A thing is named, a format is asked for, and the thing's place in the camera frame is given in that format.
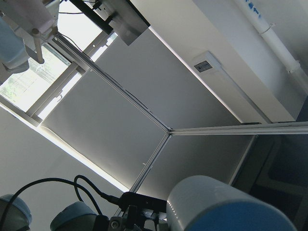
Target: black cable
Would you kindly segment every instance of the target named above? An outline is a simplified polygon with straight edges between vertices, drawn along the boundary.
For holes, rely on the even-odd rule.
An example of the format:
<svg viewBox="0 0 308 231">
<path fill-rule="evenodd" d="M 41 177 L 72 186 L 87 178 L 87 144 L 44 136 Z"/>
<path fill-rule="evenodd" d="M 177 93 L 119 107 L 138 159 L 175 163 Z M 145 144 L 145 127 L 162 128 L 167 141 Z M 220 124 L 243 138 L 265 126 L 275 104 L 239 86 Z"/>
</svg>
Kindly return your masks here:
<svg viewBox="0 0 308 231">
<path fill-rule="evenodd" d="M 59 12 L 59 13 L 65 13 L 65 14 L 82 14 L 83 12 L 78 12 L 78 13 L 70 13 L 70 12 Z"/>
<path fill-rule="evenodd" d="M 143 102 L 141 102 L 136 96 L 134 96 L 132 93 L 130 93 L 128 90 L 126 90 L 125 89 L 125 91 L 128 93 L 128 94 L 130 94 L 132 97 L 134 97 L 135 98 L 135 100 L 137 100 L 141 105 L 143 105 L 146 109 L 148 109 L 148 111 L 151 111 L 147 106 L 145 106 L 144 104 L 143 104 Z"/>
<path fill-rule="evenodd" d="M 101 198 L 107 200 L 108 202 L 110 202 L 110 203 L 112 203 L 112 204 L 118 205 L 118 200 L 119 200 L 119 198 L 117 198 L 117 197 L 115 197 L 115 196 L 111 196 L 111 195 L 107 195 L 107 194 L 103 193 L 102 191 L 100 191 L 100 190 L 95 186 L 95 184 L 94 184 L 91 180 L 89 180 L 88 178 L 86 178 L 85 176 L 82 176 L 82 175 L 77 175 L 77 176 L 75 176 L 75 178 L 74 178 L 74 184 L 77 185 L 77 180 L 78 180 L 78 179 L 83 179 L 86 183 L 88 183 L 88 185 L 91 186 L 91 188 L 93 188 L 94 191 L 95 191 L 99 196 L 101 196 Z M 81 198 L 81 196 L 80 196 L 80 194 L 79 194 L 78 187 L 74 186 L 74 188 L 75 188 L 75 192 L 76 192 L 76 195 L 77 195 L 78 199 L 79 199 L 80 201 L 83 201 L 82 198 Z"/>
<path fill-rule="evenodd" d="M 84 55 L 86 55 L 92 62 L 94 62 L 86 53 L 83 52 L 83 50 L 68 36 L 60 33 L 62 36 L 66 37 L 67 39 L 69 39 Z"/>
<path fill-rule="evenodd" d="M 72 182 L 70 180 L 62 179 L 62 178 L 44 178 L 44 179 L 36 180 L 34 182 L 31 182 L 31 183 L 25 185 L 24 187 L 22 187 L 20 190 L 18 190 L 13 195 L 13 197 L 10 199 L 10 201 L 8 202 L 8 204 L 6 205 L 6 207 L 5 207 L 4 211 L 3 211 L 3 214 L 2 214 L 2 217 L 1 217 L 1 220 L 0 220 L 0 231 L 3 231 L 2 230 L 3 229 L 3 225 L 4 225 L 4 222 L 5 222 L 5 218 L 6 218 L 7 214 L 8 214 L 9 208 L 11 207 L 13 201 L 19 196 L 19 194 L 21 194 L 24 190 L 26 190 L 27 188 L 29 188 L 29 187 L 31 187 L 33 185 L 44 183 L 44 182 L 50 182 L 50 181 L 62 182 L 62 183 L 70 184 L 70 185 L 73 185 L 73 186 L 76 186 L 76 187 L 80 188 L 91 199 L 91 201 L 94 204 L 97 212 L 100 215 L 102 215 L 102 212 L 101 212 L 100 208 L 98 207 L 96 201 L 94 200 L 93 196 L 91 195 L 91 193 L 85 187 L 83 187 L 82 185 L 74 183 L 74 182 Z"/>
</svg>

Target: white cylinder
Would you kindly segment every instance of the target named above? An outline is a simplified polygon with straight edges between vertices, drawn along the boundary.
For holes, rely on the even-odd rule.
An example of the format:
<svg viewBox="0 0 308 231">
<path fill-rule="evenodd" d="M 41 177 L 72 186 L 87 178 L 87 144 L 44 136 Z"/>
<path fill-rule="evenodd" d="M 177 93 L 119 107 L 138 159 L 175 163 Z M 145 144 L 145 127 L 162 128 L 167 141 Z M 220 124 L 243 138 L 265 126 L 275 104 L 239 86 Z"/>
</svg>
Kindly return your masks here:
<svg viewBox="0 0 308 231">
<path fill-rule="evenodd" d="M 54 23 L 52 15 L 41 0 L 9 0 L 7 2 L 42 34 Z"/>
<path fill-rule="evenodd" d="M 182 180 L 167 200 L 171 231 L 296 231 L 278 209 L 206 176 Z"/>
<path fill-rule="evenodd" d="M 252 1 L 234 0 L 234 2 L 283 63 L 287 71 L 292 73 L 299 69 L 299 62 L 294 59 L 276 33 L 271 29 L 267 21 L 261 16 L 258 9 L 253 5 Z"/>
</svg>

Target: white ceiling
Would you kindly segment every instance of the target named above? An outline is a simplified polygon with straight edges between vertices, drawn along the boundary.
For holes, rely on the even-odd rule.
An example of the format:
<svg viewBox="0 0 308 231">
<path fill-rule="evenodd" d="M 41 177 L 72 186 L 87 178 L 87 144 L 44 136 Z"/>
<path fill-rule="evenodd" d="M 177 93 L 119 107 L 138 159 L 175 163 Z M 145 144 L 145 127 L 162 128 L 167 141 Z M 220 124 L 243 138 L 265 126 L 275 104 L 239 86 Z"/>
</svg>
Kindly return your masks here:
<svg viewBox="0 0 308 231">
<path fill-rule="evenodd" d="M 24 185 L 41 178 L 74 180 L 78 174 L 89 177 L 107 194 L 122 194 L 115 186 L 2 108 L 0 119 L 1 196 L 14 194 Z M 84 182 L 80 183 L 89 189 Z M 113 216 L 117 207 L 103 200 L 92 189 L 89 190 L 102 212 L 108 217 Z M 35 185 L 21 193 L 20 197 L 30 208 L 33 218 L 30 228 L 33 231 L 49 231 L 52 219 L 67 206 L 78 201 L 74 187 L 57 182 Z M 91 201 L 83 193 L 82 198 L 95 211 Z"/>
<path fill-rule="evenodd" d="M 116 39 L 97 64 L 168 126 L 239 124 L 150 30 L 130 46 Z M 164 135 L 94 72 L 83 77 L 43 125 L 128 188 Z M 159 159 L 167 157 L 174 166 L 154 165 L 166 173 L 165 183 L 156 186 L 155 193 L 166 198 L 166 184 L 172 186 L 192 173 L 228 182 L 249 141 L 250 136 L 172 138 Z M 155 175 L 152 186 L 160 179 Z"/>
<path fill-rule="evenodd" d="M 236 24 L 234 29 L 240 33 L 232 33 L 232 24 L 243 21 L 232 1 L 132 2 L 190 67 L 196 56 L 210 50 L 272 121 L 296 118 L 305 97 L 297 94 L 283 65 L 248 22 Z M 220 18 L 221 5 L 231 9 L 232 17 L 224 12 L 226 21 Z M 253 48 L 243 43 L 245 36 L 250 37 Z M 249 49 L 258 51 L 257 56 L 250 56 Z M 263 122 L 221 76 L 200 75 L 199 81 L 149 30 L 130 46 L 117 39 L 97 64 L 172 128 L 239 124 L 206 87 L 243 121 Z M 92 72 L 84 76 L 44 126 L 128 188 L 163 137 L 158 127 Z M 250 139 L 174 137 L 140 192 L 166 198 L 178 181 L 195 174 L 228 182 Z"/>
</svg>

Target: metal rail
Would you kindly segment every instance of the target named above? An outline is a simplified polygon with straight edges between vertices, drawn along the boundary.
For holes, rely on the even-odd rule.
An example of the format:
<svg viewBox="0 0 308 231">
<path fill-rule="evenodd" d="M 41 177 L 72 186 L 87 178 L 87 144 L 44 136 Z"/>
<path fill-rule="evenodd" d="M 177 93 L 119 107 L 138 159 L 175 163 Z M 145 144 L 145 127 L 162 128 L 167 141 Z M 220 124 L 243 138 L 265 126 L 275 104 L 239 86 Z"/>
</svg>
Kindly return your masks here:
<svg viewBox="0 0 308 231">
<path fill-rule="evenodd" d="M 172 129 L 173 136 L 308 134 L 308 122 Z"/>
<path fill-rule="evenodd" d="M 150 120 L 157 124 L 163 131 L 169 132 L 170 128 L 164 124 L 159 118 L 157 118 L 142 102 L 140 102 L 136 97 L 131 95 L 127 90 L 125 90 L 116 80 L 114 80 L 107 73 L 102 71 L 88 56 L 79 51 L 75 46 L 73 46 L 61 33 L 55 33 L 57 40 L 68 50 L 70 50 L 74 55 L 80 58 L 80 60 L 89 66 L 95 73 L 97 73 L 102 79 L 104 79 L 111 87 L 118 91 L 124 98 L 131 102 L 135 107 L 137 107 L 142 113 L 144 113 Z"/>
<path fill-rule="evenodd" d="M 162 150 L 164 149 L 165 145 L 168 143 L 170 138 L 171 138 L 171 135 L 169 133 L 166 133 L 165 136 L 163 137 L 163 139 L 160 141 L 158 147 L 155 149 L 152 156 L 150 157 L 150 159 L 148 160 L 148 162 L 144 166 L 143 170 L 141 171 L 141 173 L 137 177 L 135 183 L 130 188 L 130 190 L 129 190 L 130 192 L 136 193 L 138 191 L 142 182 L 144 181 L 144 179 L 146 178 L 146 176 L 150 172 L 154 162 L 157 160 L 157 158 L 159 157 L 160 153 L 162 152 Z"/>
<path fill-rule="evenodd" d="M 101 32 L 92 43 L 90 43 L 86 49 L 83 51 L 88 56 L 92 56 L 102 45 L 105 45 L 109 36 L 105 32 Z M 58 96 L 58 93 L 62 88 L 73 78 L 75 74 L 78 73 L 77 69 L 82 68 L 78 63 L 72 61 L 72 63 L 67 67 L 66 70 L 55 80 L 55 82 L 41 95 L 41 97 L 28 109 L 27 115 L 34 118 L 40 114 L 45 107 Z"/>
</svg>

